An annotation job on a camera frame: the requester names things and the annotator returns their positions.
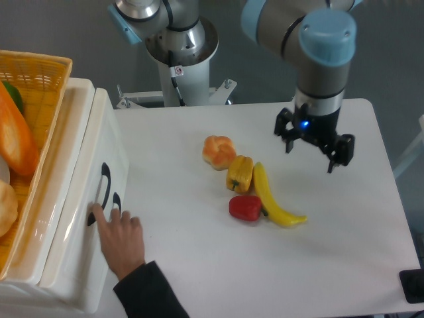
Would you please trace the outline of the dark sleeved forearm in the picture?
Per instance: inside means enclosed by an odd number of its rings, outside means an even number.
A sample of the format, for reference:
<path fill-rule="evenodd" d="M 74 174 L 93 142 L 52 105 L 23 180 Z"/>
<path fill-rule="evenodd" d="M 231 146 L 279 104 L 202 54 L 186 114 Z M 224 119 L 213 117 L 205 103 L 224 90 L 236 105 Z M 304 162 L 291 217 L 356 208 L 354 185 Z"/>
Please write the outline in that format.
<path fill-rule="evenodd" d="M 143 264 L 113 288 L 128 317 L 188 317 L 155 261 Z"/>

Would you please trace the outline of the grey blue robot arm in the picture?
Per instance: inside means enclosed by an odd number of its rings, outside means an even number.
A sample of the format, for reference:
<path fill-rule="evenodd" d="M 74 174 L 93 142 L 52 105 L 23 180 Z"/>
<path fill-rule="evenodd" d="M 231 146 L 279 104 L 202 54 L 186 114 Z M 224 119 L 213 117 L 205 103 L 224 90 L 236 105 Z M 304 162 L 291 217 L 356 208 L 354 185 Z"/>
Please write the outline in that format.
<path fill-rule="evenodd" d="M 304 140 L 329 167 L 346 166 L 354 137 L 336 131 L 356 49 L 355 1 L 245 1 L 243 32 L 297 70 L 294 110 L 282 110 L 274 132 L 290 151 Z M 219 39 L 197 1 L 114 1 L 111 19 L 131 44 L 143 42 L 158 65 L 167 107 L 221 103 L 209 87 L 209 61 Z"/>

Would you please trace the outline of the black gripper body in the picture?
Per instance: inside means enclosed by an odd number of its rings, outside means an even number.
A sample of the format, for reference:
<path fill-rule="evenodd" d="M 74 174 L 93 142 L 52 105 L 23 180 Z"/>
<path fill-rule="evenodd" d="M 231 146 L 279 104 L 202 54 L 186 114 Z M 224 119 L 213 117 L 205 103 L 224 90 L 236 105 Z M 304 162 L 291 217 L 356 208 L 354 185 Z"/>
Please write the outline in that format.
<path fill-rule="evenodd" d="M 276 117 L 274 134 L 284 143 L 286 138 L 293 138 L 294 141 L 302 139 L 319 148 L 327 158 L 336 152 L 339 157 L 339 166 L 348 166 L 354 156 L 355 136 L 337 134 L 336 127 L 340 111 L 316 116 L 309 114 L 308 110 L 309 106 L 305 103 L 301 107 L 296 106 L 294 111 L 283 108 Z"/>

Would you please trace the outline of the person's hand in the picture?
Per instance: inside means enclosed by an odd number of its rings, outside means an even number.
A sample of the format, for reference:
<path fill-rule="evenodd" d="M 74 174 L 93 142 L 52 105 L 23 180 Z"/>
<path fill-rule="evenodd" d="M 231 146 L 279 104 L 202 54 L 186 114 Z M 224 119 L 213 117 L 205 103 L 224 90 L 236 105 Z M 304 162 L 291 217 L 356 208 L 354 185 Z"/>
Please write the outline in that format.
<path fill-rule="evenodd" d="M 143 229 L 140 219 L 129 211 L 112 209 L 106 220 L 100 204 L 92 205 L 101 251 L 119 281 L 145 263 Z"/>

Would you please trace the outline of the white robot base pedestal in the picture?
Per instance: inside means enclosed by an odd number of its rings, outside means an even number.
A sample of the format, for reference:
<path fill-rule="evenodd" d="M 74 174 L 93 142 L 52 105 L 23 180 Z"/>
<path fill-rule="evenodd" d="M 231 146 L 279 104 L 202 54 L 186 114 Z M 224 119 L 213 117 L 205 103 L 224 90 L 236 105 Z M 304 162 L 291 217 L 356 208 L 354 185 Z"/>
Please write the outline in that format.
<path fill-rule="evenodd" d="M 219 44 L 213 24 L 200 17 L 191 29 L 166 28 L 146 39 L 146 49 L 158 66 L 165 107 L 188 106 L 181 89 L 209 91 L 209 61 Z"/>

